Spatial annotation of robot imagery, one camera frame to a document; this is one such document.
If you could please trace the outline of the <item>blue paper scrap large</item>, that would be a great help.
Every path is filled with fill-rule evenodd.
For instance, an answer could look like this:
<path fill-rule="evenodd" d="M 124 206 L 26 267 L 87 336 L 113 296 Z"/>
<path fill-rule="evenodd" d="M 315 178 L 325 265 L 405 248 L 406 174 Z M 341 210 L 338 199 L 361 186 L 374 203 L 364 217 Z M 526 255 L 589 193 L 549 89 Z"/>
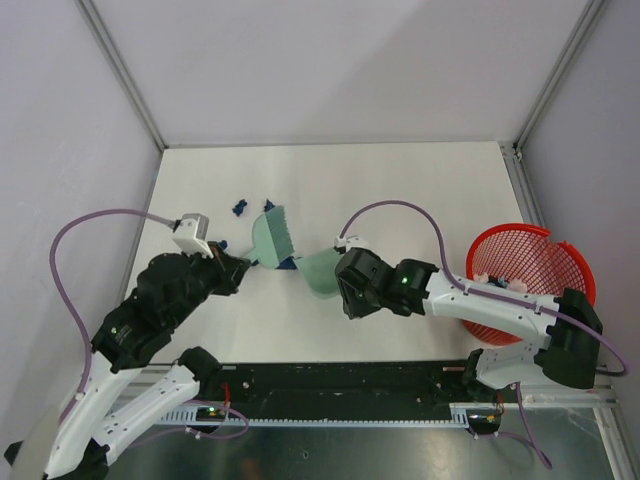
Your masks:
<path fill-rule="evenodd" d="M 295 263 L 295 258 L 293 256 L 287 257 L 278 265 L 278 269 L 279 270 L 296 270 L 297 266 Z"/>

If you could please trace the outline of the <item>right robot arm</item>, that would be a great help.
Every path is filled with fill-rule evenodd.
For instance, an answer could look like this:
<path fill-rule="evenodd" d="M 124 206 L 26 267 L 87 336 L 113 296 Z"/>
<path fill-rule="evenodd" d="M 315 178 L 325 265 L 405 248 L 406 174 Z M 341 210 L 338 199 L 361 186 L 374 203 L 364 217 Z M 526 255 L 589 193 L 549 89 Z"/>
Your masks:
<path fill-rule="evenodd" d="M 470 354 L 461 388 L 473 401 L 514 383 L 547 379 L 577 390 L 595 383 L 602 324 L 581 291 L 567 288 L 559 296 L 511 292 L 456 278 L 418 260 L 390 266 L 363 248 L 344 254 L 335 276 L 351 319 L 387 309 L 404 317 L 457 318 L 515 336 L 514 344 Z"/>

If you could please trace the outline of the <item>green hand brush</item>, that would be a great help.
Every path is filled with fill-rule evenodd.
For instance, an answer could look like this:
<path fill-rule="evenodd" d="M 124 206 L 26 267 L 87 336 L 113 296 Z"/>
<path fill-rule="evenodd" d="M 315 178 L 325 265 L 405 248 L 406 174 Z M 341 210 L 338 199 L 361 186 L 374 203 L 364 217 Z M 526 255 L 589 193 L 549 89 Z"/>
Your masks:
<path fill-rule="evenodd" d="M 283 206 L 262 213 L 254 221 L 251 231 L 252 247 L 243 255 L 252 263 L 275 270 L 294 254 L 294 245 Z"/>

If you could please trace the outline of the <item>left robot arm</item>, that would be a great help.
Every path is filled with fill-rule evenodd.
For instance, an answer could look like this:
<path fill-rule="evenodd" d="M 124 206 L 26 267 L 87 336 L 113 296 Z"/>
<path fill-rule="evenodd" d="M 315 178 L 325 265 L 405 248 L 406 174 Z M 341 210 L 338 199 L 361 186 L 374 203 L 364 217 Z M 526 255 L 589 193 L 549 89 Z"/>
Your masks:
<path fill-rule="evenodd" d="M 216 245 L 206 254 L 153 258 L 93 337 L 89 379 L 70 413 L 63 420 L 45 415 L 25 440 L 6 449 L 12 478 L 102 479 L 128 447 L 181 404 L 221 395 L 227 409 L 230 391 L 222 366 L 202 347 L 185 350 L 157 383 L 124 407 L 113 405 L 202 303 L 212 295 L 237 293 L 250 266 L 250 260 Z"/>

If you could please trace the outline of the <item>green dustpan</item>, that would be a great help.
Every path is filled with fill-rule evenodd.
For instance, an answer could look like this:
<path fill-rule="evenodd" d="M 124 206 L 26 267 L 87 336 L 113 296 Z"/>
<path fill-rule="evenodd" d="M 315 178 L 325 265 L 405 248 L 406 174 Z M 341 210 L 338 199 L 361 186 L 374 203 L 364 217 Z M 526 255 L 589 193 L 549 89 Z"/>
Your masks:
<path fill-rule="evenodd" d="M 340 293 L 335 275 L 335 268 L 340 259 L 341 254 L 331 247 L 296 258 L 294 263 L 311 293 L 317 298 L 326 300 Z"/>

